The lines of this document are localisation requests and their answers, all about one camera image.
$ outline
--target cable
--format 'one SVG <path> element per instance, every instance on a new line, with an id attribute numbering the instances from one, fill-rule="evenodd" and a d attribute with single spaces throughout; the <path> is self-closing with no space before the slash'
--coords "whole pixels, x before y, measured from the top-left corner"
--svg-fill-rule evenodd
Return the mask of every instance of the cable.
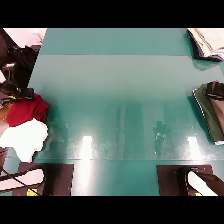
<path id="1" fill-rule="evenodd" d="M 41 196 L 39 193 L 35 192 L 31 187 L 27 186 L 26 184 L 24 184 L 23 182 L 21 182 L 20 180 L 16 179 L 15 177 L 13 177 L 11 174 L 9 174 L 7 171 L 5 171 L 3 168 L 2 168 L 2 171 L 8 175 L 9 177 L 11 177 L 12 179 L 14 179 L 15 181 L 19 182 L 20 184 L 22 184 L 23 186 L 29 188 L 31 191 L 33 191 L 35 194 L 37 194 L 38 196 Z"/>

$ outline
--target red cloth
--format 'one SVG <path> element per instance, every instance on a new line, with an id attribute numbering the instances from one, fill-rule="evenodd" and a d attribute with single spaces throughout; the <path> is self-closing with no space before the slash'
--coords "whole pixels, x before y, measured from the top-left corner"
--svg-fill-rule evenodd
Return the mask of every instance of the red cloth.
<path id="1" fill-rule="evenodd" d="M 40 95 L 34 94 L 34 100 L 21 100 L 14 102 L 8 115 L 9 127 L 18 126 L 33 118 L 46 123 L 48 104 L 44 102 Z"/>

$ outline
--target glossy table surface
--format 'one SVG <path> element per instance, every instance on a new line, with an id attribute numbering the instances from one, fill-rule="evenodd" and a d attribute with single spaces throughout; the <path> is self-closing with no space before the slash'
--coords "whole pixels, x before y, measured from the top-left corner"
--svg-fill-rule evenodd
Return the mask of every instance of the glossy table surface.
<path id="1" fill-rule="evenodd" d="M 201 64 L 186 29 L 48 29 L 29 84 L 51 107 L 34 161 L 74 163 L 72 195 L 158 195 L 157 164 L 211 164 L 224 179 L 224 146 L 192 96 L 224 66 Z M 18 164 L 12 149 L 5 167 Z"/>

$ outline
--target table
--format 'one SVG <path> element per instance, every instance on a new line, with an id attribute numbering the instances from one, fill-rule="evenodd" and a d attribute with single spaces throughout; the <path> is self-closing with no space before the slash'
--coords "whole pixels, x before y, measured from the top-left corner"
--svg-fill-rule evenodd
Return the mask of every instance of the table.
<path id="1" fill-rule="evenodd" d="M 224 146 L 192 97 L 224 67 L 197 63 L 186 29 L 48 29 L 29 84 L 51 106 L 34 161 L 74 163 L 72 195 L 159 195 L 157 164 L 224 179 Z M 5 167 L 18 164 L 10 150 Z"/>

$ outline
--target dark brown mat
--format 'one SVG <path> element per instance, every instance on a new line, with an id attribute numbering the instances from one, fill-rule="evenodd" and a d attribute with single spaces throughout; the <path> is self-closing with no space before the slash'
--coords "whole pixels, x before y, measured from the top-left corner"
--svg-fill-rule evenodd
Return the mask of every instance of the dark brown mat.
<path id="1" fill-rule="evenodd" d="M 211 165 L 184 165 L 187 167 L 195 167 L 206 173 L 213 174 Z M 183 165 L 158 165 L 157 174 L 159 181 L 160 196 L 183 196 L 179 189 L 176 178 L 177 170 Z M 195 195 L 196 191 L 192 189 L 191 195 Z"/>
<path id="2" fill-rule="evenodd" d="M 74 164 L 55 164 L 55 163 L 20 163 L 18 172 L 29 169 L 43 167 L 47 171 L 46 181 L 39 187 L 33 185 L 32 188 L 43 196 L 70 196 Z M 19 188 L 13 191 L 13 196 L 26 196 L 28 188 Z"/>

